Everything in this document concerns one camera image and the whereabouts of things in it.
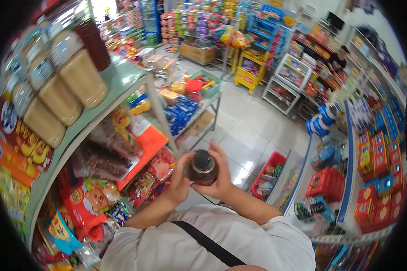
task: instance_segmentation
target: hand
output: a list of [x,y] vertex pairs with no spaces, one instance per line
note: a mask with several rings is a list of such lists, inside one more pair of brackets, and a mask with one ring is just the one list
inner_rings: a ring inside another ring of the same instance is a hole
[[235,188],[230,179],[228,157],[226,156],[226,153],[223,151],[223,149],[214,142],[214,138],[210,140],[210,149],[208,150],[208,153],[216,160],[216,163],[219,167],[217,180],[210,186],[202,186],[197,183],[192,183],[191,187],[200,194],[223,200],[223,198],[233,188]]
[[168,189],[160,196],[164,195],[175,208],[183,203],[188,196],[190,180],[184,177],[184,164],[194,155],[194,152],[186,153],[175,163],[175,170],[170,179]]

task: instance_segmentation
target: man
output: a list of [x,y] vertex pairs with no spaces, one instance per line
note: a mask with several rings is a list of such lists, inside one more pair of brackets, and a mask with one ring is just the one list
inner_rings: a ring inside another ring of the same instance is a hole
[[191,187],[235,211],[205,204],[171,214],[185,201],[190,187],[183,172],[194,153],[185,154],[175,164],[169,188],[116,233],[103,257],[102,271],[315,269],[309,238],[278,209],[231,183],[228,158],[214,139],[209,153],[219,166],[217,180],[210,186],[193,183]]
[[330,71],[336,73],[342,71],[347,65],[347,62],[345,61],[345,56],[349,53],[350,51],[348,51],[347,47],[342,46],[341,49],[339,50],[339,53],[331,54],[329,62],[327,63],[327,66],[329,67]]

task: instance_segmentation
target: red plastic basket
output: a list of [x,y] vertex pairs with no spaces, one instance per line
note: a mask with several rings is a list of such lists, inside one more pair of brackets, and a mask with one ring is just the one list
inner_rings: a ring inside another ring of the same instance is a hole
[[267,161],[267,163],[264,165],[264,167],[262,168],[260,174],[258,175],[258,177],[256,178],[256,180],[253,182],[252,187],[250,188],[250,192],[252,192],[252,194],[259,198],[262,201],[265,201],[265,198],[263,196],[261,196],[260,194],[258,194],[258,192],[256,191],[256,188],[258,187],[258,182],[262,176],[262,174],[265,173],[265,169],[267,168],[267,166],[273,166],[276,167],[279,163],[281,163],[283,166],[285,165],[286,162],[286,157],[281,155],[280,153],[278,153],[277,151],[275,151],[270,159]]

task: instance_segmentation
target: wall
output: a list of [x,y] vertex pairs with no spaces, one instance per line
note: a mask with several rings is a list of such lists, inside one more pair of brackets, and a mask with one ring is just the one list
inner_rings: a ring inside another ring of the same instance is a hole
[[[268,3],[267,0],[259,0],[261,3]],[[345,41],[349,36],[351,27],[369,24],[379,34],[380,38],[386,43],[386,48],[399,65],[401,62],[407,63],[401,45],[393,31],[388,20],[375,9],[373,15],[365,14],[360,8],[355,8],[353,12],[345,12],[345,0],[285,0],[285,8],[298,10],[305,7],[306,4],[315,8],[315,19],[326,18],[329,11],[339,16],[345,25],[342,31],[339,33],[342,41]]]

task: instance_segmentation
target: white shirt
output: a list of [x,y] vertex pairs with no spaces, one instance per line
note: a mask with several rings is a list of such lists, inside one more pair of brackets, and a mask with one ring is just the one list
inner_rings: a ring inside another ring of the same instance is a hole
[[[249,265],[267,270],[314,270],[310,239],[277,216],[259,226],[226,207],[196,205],[169,217],[185,221]],[[114,236],[101,271],[218,271],[229,268],[179,226],[165,222],[145,231],[123,227]]]

